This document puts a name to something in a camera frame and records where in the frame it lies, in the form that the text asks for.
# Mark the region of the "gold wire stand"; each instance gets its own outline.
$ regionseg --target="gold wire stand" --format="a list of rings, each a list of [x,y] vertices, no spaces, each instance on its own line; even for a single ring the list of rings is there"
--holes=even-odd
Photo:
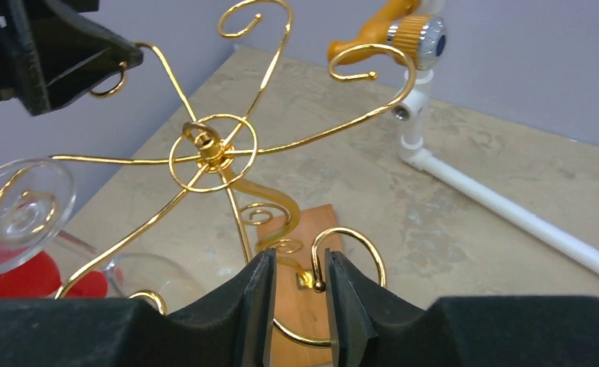
[[[181,187],[180,192],[175,195],[171,201],[169,201],[164,207],[162,207],[156,214],[153,215],[148,221],[141,224],[137,229],[132,231],[122,240],[113,245],[110,249],[105,251],[104,253],[98,255],[92,261],[85,264],[83,267],[75,271],[68,279],[65,280],[64,283],[58,289],[55,298],[64,297],[67,292],[69,292],[72,287],[77,283],[83,276],[90,273],[93,269],[99,267],[101,264],[107,262],[112,256],[114,256],[117,252],[124,249],[127,245],[137,239],[144,232],[148,231],[152,226],[154,226],[157,222],[162,220],[176,205],[182,201],[189,193],[211,193],[214,191],[225,190],[227,197],[230,201],[230,206],[232,210],[232,214],[234,217],[234,222],[236,224],[236,228],[239,233],[239,239],[241,242],[241,247],[243,249],[243,257],[247,262],[252,260],[252,247],[250,246],[249,239],[246,234],[246,226],[260,226],[263,223],[269,222],[272,220],[273,214],[271,209],[276,209],[282,212],[285,221],[283,226],[279,227],[274,232],[268,234],[265,238],[260,239],[255,246],[255,251],[260,252],[267,248],[276,248],[277,252],[280,254],[289,254],[299,250],[303,244],[294,239],[284,239],[284,237],[289,234],[299,223],[300,209],[297,203],[285,193],[272,189],[270,187],[265,187],[261,184],[254,183],[245,178],[248,170],[254,164],[256,157],[260,154],[272,154],[278,153],[281,151],[288,151],[293,148],[301,147],[302,145],[310,144],[311,142],[317,141],[322,138],[326,138],[327,136],[333,135],[337,132],[341,132],[345,129],[352,128],[353,126],[359,125],[363,122],[369,121],[370,119],[383,114],[384,112],[390,110],[395,105],[400,103],[407,94],[412,90],[412,87],[415,83],[415,65],[411,58],[407,57],[402,51],[387,46],[384,44],[363,44],[355,47],[351,47],[340,54],[338,54],[328,65],[328,73],[335,80],[341,82],[353,82],[357,80],[374,80],[377,77],[376,72],[368,72],[368,73],[360,73],[354,75],[342,75],[339,74],[335,67],[338,63],[345,57],[350,56],[356,52],[364,52],[369,50],[376,50],[393,56],[397,58],[402,64],[406,65],[409,69],[409,78],[405,82],[405,85],[401,88],[399,93],[389,102],[380,106],[376,109],[373,109],[367,112],[364,115],[361,115],[355,119],[351,119],[348,122],[345,122],[341,125],[335,126],[333,128],[329,128],[328,130],[324,130],[322,132],[318,132],[317,134],[310,135],[301,140],[293,141],[291,143],[287,143],[284,145],[277,145],[269,148],[260,148],[259,141],[256,135],[256,130],[250,124],[248,118],[256,109],[256,106],[261,101],[263,94],[268,86],[270,78],[275,71],[275,67],[277,65],[278,59],[283,53],[285,49],[285,45],[288,42],[288,37],[290,36],[293,22],[293,11],[291,6],[284,0],[245,0],[234,5],[232,8],[227,10],[218,21],[217,30],[221,36],[225,38],[239,38],[247,35],[258,23],[260,23],[263,19],[261,14],[257,14],[254,19],[241,31],[236,33],[227,33],[223,30],[223,26],[225,21],[233,15],[236,11],[241,8],[245,8],[248,5],[260,3],[260,2],[271,2],[277,5],[282,6],[288,15],[288,21],[285,25],[285,31],[281,42],[278,46],[278,49],[272,58],[272,62],[270,63],[263,80],[261,82],[261,86],[259,87],[259,91],[254,98],[254,101],[250,105],[250,107],[245,112],[243,116],[236,116],[230,114],[216,114],[204,117],[202,119],[198,119],[191,108],[191,105],[182,91],[180,84],[177,82],[171,67],[169,66],[166,57],[161,52],[159,48],[157,48],[154,44],[150,44],[147,42],[138,42],[136,45],[138,47],[146,48],[155,53],[157,58],[160,60],[168,78],[171,80],[173,87],[177,91],[177,94],[182,101],[187,113],[190,117],[191,122],[184,124],[182,132],[180,136],[177,138],[171,150],[169,152],[168,158],[161,159],[119,159],[119,158],[103,158],[103,157],[87,157],[87,156],[79,156],[79,155],[54,155],[51,158],[60,161],[79,161],[79,162],[90,162],[90,163],[104,163],[104,164],[128,164],[128,165],[153,165],[153,164],[167,164],[168,169],[171,173],[171,176],[177,182],[177,184]],[[118,65],[120,72],[120,81],[116,86],[111,88],[106,92],[92,92],[92,95],[96,98],[106,98],[109,96],[115,95],[117,92],[121,90],[121,88],[125,85],[126,71],[125,71],[125,63],[121,62]],[[226,138],[222,139],[214,128],[211,128],[210,123],[214,122],[214,120],[224,120],[231,119],[236,121],[236,127],[227,135]],[[250,149],[239,150],[235,149],[232,144],[232,140],[240,132],[240,130],[245,127],[249,130],[250,135],[252,136],[253,146]],[[175,153],[177,147],[183,142],[189,141],[195,145],[198,150],[198,154],[193,156],[184,156],[184,157],[176,157]],[[239,172],[236,173],[232,170],[231,164],[236,157],[249,157],[246,166]],[[198,171],[196,174],[189,180],[183,181],[177,175],[175,170],[176,164],[181,164],[185,162],[195,162],[197,164]],[[25,171],[20,170],[17,172],[9,182],[3,186],[0,190],[0,202],[2,201],[2,197],[5,195],[7,189],[22,175]],[[205,174],[217,174],[220,176],[222,180],[222,184],[215,187],[197,187],[196,183],[198,180]],[[261,203],[253,203],[247,206],[240,206],[236,201],[236,196],[234,194],[234,190],[238,190],[242,193],[249,194],[251,196],[257,196],[263,200],[267,200],[266,202]],[[46,193],[32,193],[25,192],[23,195],[28,196],[39,196],[46,197],[48,195]],[[52,213],[55,212],[57,208],[57,201],[54,196],[47,196],[52,202]],[[264,219],[254,220],[255,216],[263,215]],[[46,222],[38,227],[37,231],[40,232],[42,229],[50,226],[50,221],[52,216],[47,217]],[[332,229],[327,229],[320,233],[313,241],[311,245],[311,262],[312,262],[312,272],[306,272],[301,266],[294,260],[288,257],[278,256],[277,262],[281,265],[287,265],[293,267],[296,272],[301,276],[302,280],[309,284],[316,292],[323,292],[326,289],[326,283],[324,282],[324,278],[321,274],[319,258],[317,256],[317,250],[319,249],[320,244],[323,240],[329,235],[333,234],[344,234],[355,238],[358,242],[362,243],[369,253],[372,255],[374,262],[376,263],[376,268],[378,271],[379,283],[381,286],[386,287],[386,270],[385,265],[383,264],[383,260],[380,257],[380,254],[376,250],[376,247],[373,243],[365,237],[362,233],[345,227],[337,227]],[[149,299],[155,303],[158,310],[162,314],[167,313],[166,303],[162,299],[160,294],[157,294],[154,291],[139,291],[131,296],[133,297],[142,297]],[[273,320],[273,325],[284,336],[288,337],[290,340],[299,343],[303,346],[309,346],[314,348],[328,348],[330,347],[330,340],[328,339],[312,339],[307,336],[301,336],[297,333],[294,333],[292,330],[288,329],[277,319]]]

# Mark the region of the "black clamp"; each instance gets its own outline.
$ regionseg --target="black clamp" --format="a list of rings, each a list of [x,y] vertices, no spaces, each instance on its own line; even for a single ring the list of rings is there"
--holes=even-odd
[[[0,0],[0,101],[41,115],[140,65],[132,42],[78,14],[98,9],[99,0]]]

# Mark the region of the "curved gold arm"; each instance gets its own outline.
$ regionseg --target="curved gold arm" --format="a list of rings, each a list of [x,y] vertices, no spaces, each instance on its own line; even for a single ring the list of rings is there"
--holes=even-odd
[[[182,90],[180,83],[177,82],[177,78],[173,74],[173,70],[171,69],[171,66],[168,64],[168,61],[166,60],[164,53],[161,52],[161,50],[157,46],[155,46],[154,44],[150,44],[148,42],[143,42],[143,41],[136,42],[135,45],[137,47],[148,48],[149,50],[153,51],[153,53],[155,53],[157,58],[160,60],[161,65],[164,67],[164,71],[166,71],[166,74],[168,75],[168,79],[173,84],[173,87],[175,88],[177,95],[180,97],[180,101],[182,101],[184,108],[187,109],[187,113],[189,114],[191,120],[193,120],[193,122],[196,122],[197,118],[194,113],[194,110],[191,108],[189,99],[184,95],[184,91]],[[152,164],[168,164],[169,163],[169,159],[167,159],[167,158],[162,158],[162,159],[121,159],[121,158],[90,157],[90,156],[83,156],[83,155],[68,155],[68,154],[52,155],[50,158],[56,159],[59,161],[78,161],[78,162],[89,162],[89,163],[127,164],[127,165],[130,165],[130,164],[152,165]],[[191,161],[197,161],[198,159],[200,159],[200,155],[179,157],[179,158],[175,158],[174,163],[191,162]]]
[[[373,257],[373,262],[376,263],[376,270],[378,271],[378,284],[381,287],[387,288],[387,270],[385,269],[385,263],[383,262],[383,258],[380,256],[380,253],[373,245],[371,240],[369,240],[365,235],[356,231],[355,229],[347,228],[347,227],[334,227],[329,228],[319,235],[315,237],[313,241],[313,245],[311,247],[311,257],[313,262],[313,289],[316,292],[321,293],[326,290],[326,283],[324,282],[324,277],[321,274],[321,265],[319,261],[319,256],[317,256],[317,249],[321,245],[321,243],[329,236],[335,233],[340,233],[341,235],[348,235],[349,237],[353,237],[358,240],[361,244],[364,245],[366,250]]]
[[[204,174],[204,170],[206,169],[206,167],[207,166],[203,166],[201,169],[199,169],[199,171],[195,174],[195,176],[189,181],[190,186],[193,185],[197,180],[200,179],[200,177]],[[96,256],[94,259],[89,261],[87,264],[82,266],[80,269],[76,270],[74,272],[74,274],[72,274],[72,276],[70,276],[67,280],[65,280],[65,282],[63,282],[60,285],[54,298],[58,299],[58,298],[65,297],[67,292],[69,292],[72,289],[72,287],[82,277],[89,274],[92,270],[94,270],[94,268],[101,265],[102,263],[109,261],[110,258],[112,256],[116,255],[117,252],[121,251],[128,244],[135,241],[135,239],[137,239],[137,237],[142,235],[144,232],[148,231],[152,226],[155,225],[155,223],[159,222],[162,218],[164,218],[164,216],[166,216],[168,214],[168,212],[173,210],[173,208],[175,208],[175,206],[178,205],[180,203],[180,201],[182,201],[182,199],[185,198],[186,195],[189,194],[189,192],[190,191],[182,190],[179,193],[177,193],[177,195],[173,199],[171,199],[171,201],[169,201],[166,205],[164,205],[164,207],[162,207],[160,209],[160,211],[158,211],[152,218],[150,218],[148,221],[144,222],[144,224],[142,224],[137,229],[132,231],[129,235],[124,237],[121,241],[117,242],[113,247],[104,251],[101,255]]]
[[[168,313],[168,307],[166,306],[166,302],[164,302],[164,298],[155,291],[138,291],[129,295],[127,298],[144,298],[146,300],[152,300],[153,303],[155,303],[155,306],[157,306],[159,313],[162,315]]]
[[[150,166],[158,164],[168,164],[168,158],[162,159],[124,159],[124,158],[106,158],[106,157],[91,157],[83,155],[67,155],[59,154],[52,155],[49,158],[58,161],[75,161],[86,163],[105,163],[105,164],[125,164],[137,166]],[[174,159],[174,163],[193,162],[200,159],[200,155],[190,155],[186,157],[178,157]]]
[[[326,290],[326,283],[324,282],[324,277],[321,274],[321,266],[319,257],[317,256],[317,250],[321,243],[329,236],[335,233],[340,233],[343,235],[348,235],[357,239],[360,243],[364,245],[364,247],[369,251],[371,256],[373,257],[373,261],[376,263],[376,269],[378,270],[378,283],[381,287],[387,288],[387,275],[385,269],[385,263],[383,262],[383,258],[380,256],[378,250],[373,245],[373,243],[362,233],[356,231],[355,229],[347,228],[347,227],[335,227],[326,229],[313,241],[313,245],[311,246],[311,255],[312,255],[312,268],[313,268],[313,289],[317,293],[321,293]],[[292,332],[289,328],[284,326],[282,323],[277,321],[276,319],[272,320],[272,325],[279,331],[283,336],[289,338],[295,343],[301,344],[303,346],[309,346],[311,348],[330,348],[330,340],[329,339],[311,339],[306,336],[298,335],[297,333]]]
[[[166,57],[164,56],[164,53],[161,52],[161,50],[154,44],[150,44],[150,43],[144,42],[144,41],[135,42],[135,46],[148,48],[149,50],[153,51],[155,53],[155,55],[157,55],[158,59],[161,62],[161,65],[164,67],[164,70],[166,71],[166,75],[168,75],[168,79],[170,79],[171,83],[173,83],[173,87],[175,88],[177,95],[180,97],[180,101],[182,101],[182,104],[187,109],[187,112],[188,112],[189,116],[191,117],[191,120],[193,120],[193,122],[196,122],[197,121],[196,115],[194,113],[194,110],[191,108],[189,99],[184,94],[184,91],[182,90],[180,83],[177,82],[177,78],[173,74],[173,70],[171,70],[171,66],[168,65],[168,61],[166,61]]]
[[[378,76],[378,74],[374,71],[371,71],[369,73],[362,73],[362,74],[355,74],[355,75],[347,76],[347,75],[341,75],[335,70],[335,67],[338,65],[338,63],[340,62],[341,59],[343,59],[344,57],[346,57],[347,55],[350,55],[352,53],[365,51],[365,50],[382,50],[386,54],[390,54],[391,56],[394,56],[394,58],[401,60],[407,66],[407,69],[409,70],[409,78],[405,81],[405,85],[401,88],[401,90],[399,91],[399,94],[397,94],[396,97],[394,97],[391,101],[386,103],[384,106],[381,106],[377,109],[373,109],[373,110],[369,111],[368,113],[361,115],[360,117],[352,119],[352,120],[345,122],[341,125],[338,125],[334,128],[329,128],[328,130],[318,132],[317,134],[308,136],[301,140],[293,141],[292,143],[288,143],[288,144],[284,144],[284,145],[277,145],[275,147],[270,147],[270,148],[260,148],[258,150],[258,153],[259,154],[271,154],[271,153],[277,153],[280,151],[287,151],[287,150],[293,149],[293,148],[299,148],[303,145],[310,144],[313,141],[317,141],[322,138],[326,138],[327,136],[336,134],[336,133],[346,130],[348,128],[357,126],[363,122],[369,121],[370,119],[372,119],[378,115],[381,115],[381,114],[389,111],[390,109],[394,108],[394,106],[398,105],[412,91],[412,88],[414,88],[414,84],[416,82],[416,66],[414,65],[414,61],[412,61],[412,58],[407,57],[407,55],[405,55],[405,53],[403,53],[401,50],[398,50],[395,47],[387,46],[385,44],[362,44],[362,45],[358,45],[355,47],[351,47],[350,49],[339,53],[334,59],[332,59],[329,62],[329,65],[328,65],[329,74],[335,80],[339,80],[342,82],[351,82],[351,81],[356,81],[356,80],[374,80]],[[238,124],[236,126],[236,128],[232,131],[232,133],[230,133],[230,137],[233,137],[233,135],[238,132],[239,126],[241,126],[241,124]],[[249,149],[249,150],[228,150],[228,151],[225,151],[225,157],[228,157],[228,158],[241,157],[244,155],[250,155],[251,153],[252,153],[251,149]],[[74,155],[54,155],[51,158],[57,159],[57,160],[62,160],[62,161],[85,161],[85,162],[111,163],[111,164],[138,164],[138,165],[168,164],[168,159],[165,159],[165,158],[164,159],[133,160],[133,159],[83,157],[83,156],[74,156]],[[175,163],[196,161],[199,158],[200,158],[200,156],[198,156],[198,155],[187,156],[187,157],[178,157],[178,158],[175,158]]]
[[[252,112],[254,112],[254,109],[259,104],[259,101],[261,100],[261,97],[263,96],[263,93],[265,92],[265,89],[268,87],[268,83],[270,81],[270,78],[272,77],[272,73],[274,73],[275,68],[277,67],[278,59],[281,56],[281,54],[283,53],[283,50],[285,49],[285,45],[288,43],[288,37],[290,36],[290,32],[292,29],[292,22],[295,18],[295,15],[292,11],[292,7],[290,5],[288,5],[288,3],[285,2],[284,0],[245,0],[245,1],[240,2],[236,5],[234,5],[233,7],[229,8],[227,11],[225,11],[223,16],[220,17],[220,20],[218,21],[218,27],[217,27],[218,33],[220,33],[221,36],[226,37],[226,38],[238,38],[238,37],[247,35],[252,29],[254,29],[254,27],[256,27],[256,25],[258,23],[260,23],[262,21],[263,16],[261,14],[257,14],[254,17],[254,19],[252,19],[252,21],[249,22],[249,24],[245,28],[243,28],[241,31],[238,31],[236,33],[225,32],[223,30],[223,26],[225,25],[225,21],[229,17],[231,17],[234,14],[234,12],[238,11],[241,8],[246,8],[249,5],[252,5],[255,3],[260,3],[260,2],[271,2],[273,4],[282,6],[285,9],[286,13],[288,14],[288,21],[285,24],[285,32],[283,34],[281,41],[279,42],[277,52],[275,53],[275,56],[272,58],[272,61],[270,62],[270,65],[268,66],[268,70],[265,72],[263,81],[261,82],[261,86],[259,87],[259,92],[256,94],[256,97],[254,98],[252,105],[249,106],[249,108],[247,109],[247,112],[245,112],[245,115],[243,116],[244,119],[249,118],[249,116],[252,114]],[[238,124],[232,130],[232,132],[230,132],[230,134],[227,136],[227,139],[225,139],[225,140],[231,141],[232,138],[234,137],[234,135],[240,130],[240,128],[241,128],[241,124]]]
[[[390,109],[394,108],[394,106],[398,105],[403,99],[405,99],[405,97],[408,95],[408,93],[412,91],[412,88],[414,88],[414,83],[416,82],[416,66],[414,65],[414,61],[412,61],[411,58],[407,57],[405,55],[405,53],[403,53],[401,50],[399,50],[395,47],[392,47],[392,46],[387,46],[385,44],[363,44],[363,45],[351,47],[350,49],[339,53],[334,59],[332,59],[330,61],[329,65],[328,65],[329,74],[334,79],[342,81],[342,82],[351,82],[351,81],[355,81],[355,80],[374,80],[375,78],[377,78],[377,75],[378,75],[374,71],[371,71],[369,73],[363,73],[363,74],[355,74],[355,75],[341,75],[337,71],[335,71],[335,66],[337,66],[337,63],[342,58],[346,57],[349,54],[359,52],[359,51],[369,50],[369,49],[383,50],[386,54],[394,56],[394,57],[398,58],[399,60],[403,61],[409,70],[409,78],[405,81],[405,85],[401,88],[399,93],[391,101],[387,102],[385,105],[383,105],[381,107],[378,107],[377,109],[373,109],[373,110],[367,112],[366,114],[361,115],[360,117],[357,117],[353,120],[345,122],[342,125],[338,125],[334,128],[329,128],[328,130],[318,132],[315,135],[311,135],[311,136],[308,136],[301,140],[297,140],[292,143],[288,143],[288,144],[284,144],[284,145],[277,145],[275,147],[270,147],[270,148],[261,148],[261,149],[259,149],[259,154],[271,154],[271,153],[277,153],[280,151],[287,151],[289,149],[298,148],[303,145],[310,144],[313,141],[316,141],[316,140],[319,140],[322,138],[326,138],[327,136],[333,135],[335,133],[341,132],[348,128],[357,126],[363,122],[369,121],[370,119],[372,119],[378,115],[381,115],[381,114],[389,111]],[[247,150],[225,151],[226,157],[239,157],[239,156],[250,155],[250,154],[251,154],[251,151],[247,151]]]

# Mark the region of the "white pipe tee connector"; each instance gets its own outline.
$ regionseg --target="white pipe tee connector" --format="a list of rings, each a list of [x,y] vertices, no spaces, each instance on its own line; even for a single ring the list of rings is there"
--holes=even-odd
[[[423,125],[427,119],[433,77],[432,70],[418,71],[414,89],[392,109],[392,115],[402,124],[401,150],[416,151],[423,146]]]

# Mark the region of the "gold ball tip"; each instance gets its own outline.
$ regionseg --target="gold ball tip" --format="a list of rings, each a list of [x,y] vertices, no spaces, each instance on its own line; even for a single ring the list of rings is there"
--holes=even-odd
[[[322,293],[326,290],[326,283],[324,283],[324,281],[315,281],[313,289],[315,289],[317,293]]]

